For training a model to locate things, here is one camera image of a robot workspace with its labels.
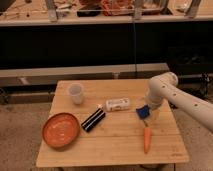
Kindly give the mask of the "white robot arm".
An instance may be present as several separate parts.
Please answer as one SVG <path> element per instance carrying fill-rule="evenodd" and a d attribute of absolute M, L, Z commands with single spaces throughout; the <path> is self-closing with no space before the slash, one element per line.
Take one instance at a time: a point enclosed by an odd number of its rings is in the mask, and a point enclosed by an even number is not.
<path fill-rule="evenodd" d="M 178 89 L 177 84 L 178 77 L 172 72 L 152 77 L 145 103 L 155 110 L 166 99 L 213 133 L 213 104 Z"/>

